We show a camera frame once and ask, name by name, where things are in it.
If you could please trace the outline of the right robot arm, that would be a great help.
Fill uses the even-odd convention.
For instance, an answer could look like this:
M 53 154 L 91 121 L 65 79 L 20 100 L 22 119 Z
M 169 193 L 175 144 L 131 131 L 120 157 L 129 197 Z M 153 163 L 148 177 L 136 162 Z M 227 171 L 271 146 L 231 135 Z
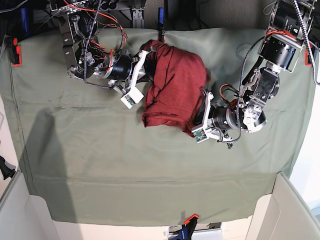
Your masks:
M 155 47 L 131 55 L 123 51 L 128 36 L 112 10 L 127 11 L 132 25 L 143 24 L 145 2 L 136 5 L 124 0 L 51 0 L 50 9 L 61 19 L 59 26 L 63 40 L 63 53 L 70 77 L 85 84 L 121 94 L 121 102 L 131 109 L 143 98 L 137 84 L 150 81 L 146 72 L 147 56 Z M 98 27 L 115 28 L 120 33 L 117 49 L 106 49 L 99 44 Z

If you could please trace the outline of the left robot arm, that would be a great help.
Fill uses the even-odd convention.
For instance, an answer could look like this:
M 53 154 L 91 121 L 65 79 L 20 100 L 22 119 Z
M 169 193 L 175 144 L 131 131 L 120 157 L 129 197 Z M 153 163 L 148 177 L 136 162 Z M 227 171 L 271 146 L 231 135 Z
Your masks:
M 270 11 L 267 31 L 252 46 L 260 44 L 258 59 L 248 73 L 242 69 L 239 87 L 229 83 L 218 93 L 224 104 L 213 105 L 214 95 L 204 90 L 204 110 L 196 119 L 192 134 L 197 143 L 208 139 L 232 148 L 235 139 L 229 130 L 256 133 L 267 123 L 264 107 L 279 91 L 280 72 L 292 73 L 305 50 L 305 64 L 316 70 L 318 46 L 309 39 L 313 27 L 314 0 L 276 0 Z

